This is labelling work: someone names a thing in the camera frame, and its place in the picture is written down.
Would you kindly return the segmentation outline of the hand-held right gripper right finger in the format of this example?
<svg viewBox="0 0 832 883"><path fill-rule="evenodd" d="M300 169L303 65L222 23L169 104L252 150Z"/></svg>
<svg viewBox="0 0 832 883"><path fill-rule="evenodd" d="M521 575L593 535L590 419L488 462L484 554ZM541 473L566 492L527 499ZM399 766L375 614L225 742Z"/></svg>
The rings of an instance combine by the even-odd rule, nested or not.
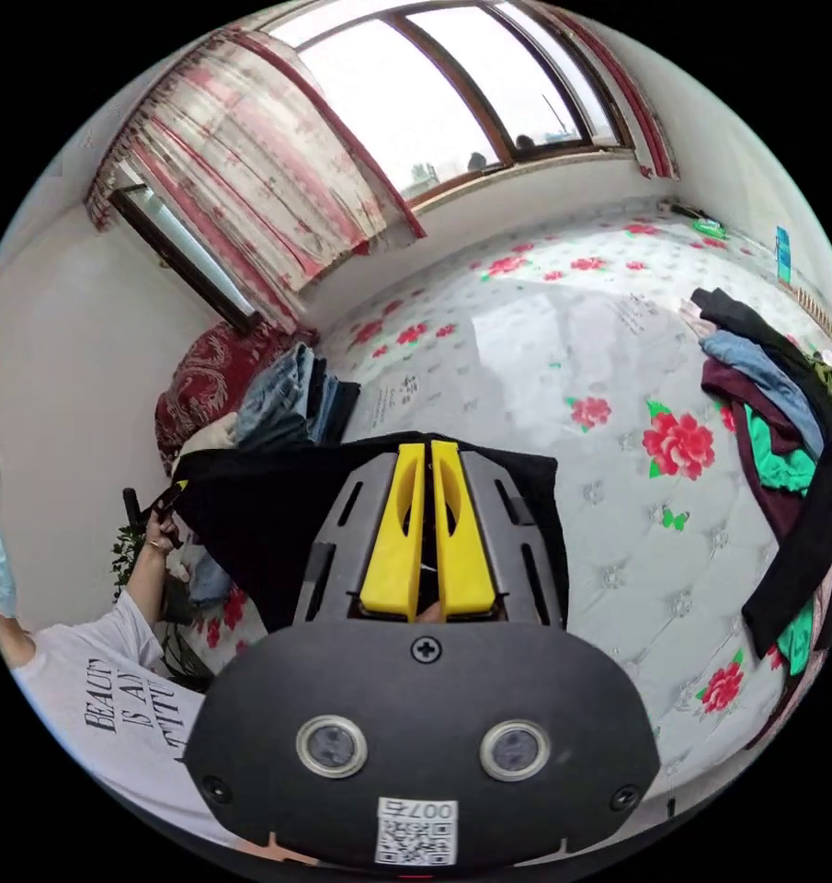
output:
<svg viewBox="0 0 832 883"><path fill-rule="evenodd" d="M458 445L431 443L439 602L446 621L493 613L496 588Z"/></svg>

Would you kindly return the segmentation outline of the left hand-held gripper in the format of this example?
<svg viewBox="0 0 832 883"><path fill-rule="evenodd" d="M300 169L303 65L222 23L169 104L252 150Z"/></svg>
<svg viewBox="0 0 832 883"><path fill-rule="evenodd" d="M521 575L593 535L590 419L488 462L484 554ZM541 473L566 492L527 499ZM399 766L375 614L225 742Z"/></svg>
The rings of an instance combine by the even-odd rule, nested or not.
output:
<svg viewBox="0 0 832 883"><path fill-rule="evenodd" d="M170 509L186 489L186 479L173 482L159 497L148 518L148 545L158 550L174 550L181 546L178 528Z"/></svg>

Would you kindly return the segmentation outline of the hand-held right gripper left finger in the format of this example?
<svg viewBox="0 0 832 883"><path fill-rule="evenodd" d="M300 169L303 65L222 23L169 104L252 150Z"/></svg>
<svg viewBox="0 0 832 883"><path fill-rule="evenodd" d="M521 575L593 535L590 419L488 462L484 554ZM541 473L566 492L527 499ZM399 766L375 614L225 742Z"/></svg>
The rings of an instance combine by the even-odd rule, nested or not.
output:
<svg viewBox="0 0 832 883"><path fill-rule="evenodd" d="M402 444L359 592L366 614L416 619L424 514L425 445Z"/></svg>

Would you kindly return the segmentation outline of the person's left hand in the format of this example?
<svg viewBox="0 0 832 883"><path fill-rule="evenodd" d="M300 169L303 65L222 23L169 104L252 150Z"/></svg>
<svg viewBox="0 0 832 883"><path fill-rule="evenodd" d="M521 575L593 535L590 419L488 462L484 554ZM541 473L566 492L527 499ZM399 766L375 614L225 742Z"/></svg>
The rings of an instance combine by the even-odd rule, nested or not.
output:
<svg viewBox="0 0 832 883"><path fill-rule="evenodd" d="M144 547L163 557L179 547L178 528L171 514L151 511L145 527Z"/></svg>

